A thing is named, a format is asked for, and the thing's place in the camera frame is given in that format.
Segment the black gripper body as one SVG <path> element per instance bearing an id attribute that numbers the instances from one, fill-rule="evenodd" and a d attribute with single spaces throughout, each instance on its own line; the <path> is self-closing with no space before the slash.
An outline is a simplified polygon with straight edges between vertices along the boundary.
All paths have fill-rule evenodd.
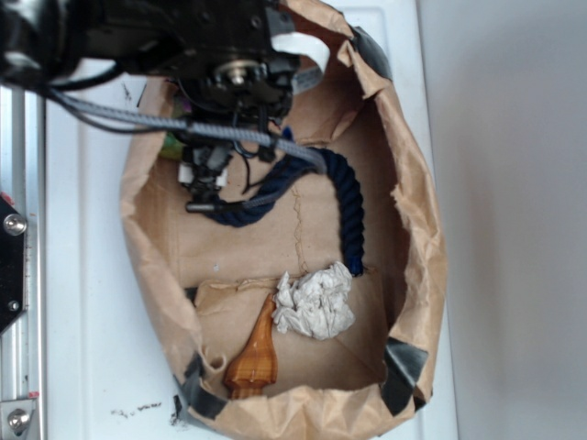
<path id="1" fill-rule="evenodd" d="M 178 79 L 191 114 L 174 134 L 184 143 L 178 180 L 191 195 L 185 209 L 202 215 L 265 215 L 303 175 L 303 157 L 289 134 L 273 134 L 293 105 L 300 55 L 271 49 L 225 59 L 206 68 L 201 79 Z M 270 164 L 257 181 L 245 170 L 249 199 L 229 202 L 220 195 L 228 166 L 240 156 Z"/>

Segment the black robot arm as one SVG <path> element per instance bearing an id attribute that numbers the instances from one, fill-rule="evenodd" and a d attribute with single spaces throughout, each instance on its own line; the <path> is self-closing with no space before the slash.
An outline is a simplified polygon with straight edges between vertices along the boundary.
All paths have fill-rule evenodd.
<path id="1" fill-rule="evenodd" d="M 269 130 L 293 104 L 294 34 L 275 1 L 4 1 L 1 82 L 89 124 L 110 119 L 117 133 L 174 135 L 189 171 L 187 211 L 249 224 L 323 168 Z M 191 113 L 132 116 L 73 97 L 122 74 L 169 79 Z"/>

